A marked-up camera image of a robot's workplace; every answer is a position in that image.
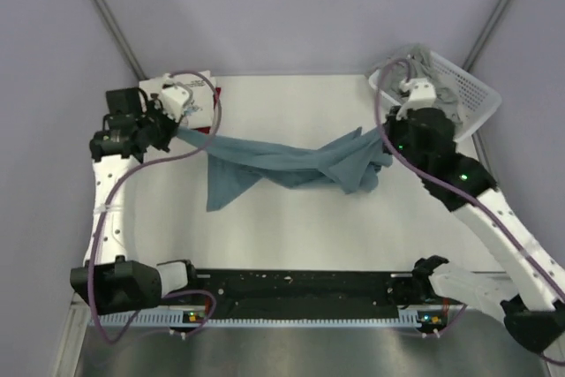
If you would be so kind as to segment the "blue-grey t-shirt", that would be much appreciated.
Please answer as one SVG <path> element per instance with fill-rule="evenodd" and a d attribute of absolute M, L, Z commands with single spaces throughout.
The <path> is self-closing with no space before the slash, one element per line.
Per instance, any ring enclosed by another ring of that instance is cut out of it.
<path fill-rule="evenodd" d="M 379 132 L 359 127 L 317 149 L 216 136 L 206 146 L 207 211 L 228 206 L 260 180 L 287 189 L 334 185 L 343 193 L 371 192 L 392 164 Z"/>

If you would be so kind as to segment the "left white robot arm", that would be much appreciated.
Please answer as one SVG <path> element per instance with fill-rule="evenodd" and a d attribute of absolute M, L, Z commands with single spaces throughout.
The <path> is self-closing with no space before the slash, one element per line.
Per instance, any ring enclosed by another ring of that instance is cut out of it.
<path fill-rule="evenodd" d="M 83 266 L 70 273 L 72 288 L 98 315 L 153 308 L 170 293 L 187 304 L 200 293 L 189 260 L 150 266 L 133 257 L 132 174 L 147 166 L 144 157 L 150 147 L 169 151 L 191 99 L 190 89 L 177 86 L 158 94 L 139 87 L 106 93 L 109 112 L 89 142 L 95 182 L 92 237 Z"/>

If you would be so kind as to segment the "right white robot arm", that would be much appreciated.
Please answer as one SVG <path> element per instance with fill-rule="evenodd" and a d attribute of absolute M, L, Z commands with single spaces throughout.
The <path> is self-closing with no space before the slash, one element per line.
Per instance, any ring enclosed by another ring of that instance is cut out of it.
<path fill-rule="evenodd" d="M 435 108 L 398 107 L 379 120 L 383 150 L 468 227 L 511 281 L 507 287 L 433 256 L 418 262 L 414 296 L 451 298 L 502 323 L 527 351 L 543 355 L 564 335 L 564 268 L 512 211 L 493 176 L 457 150 L 455 126 Z"/>

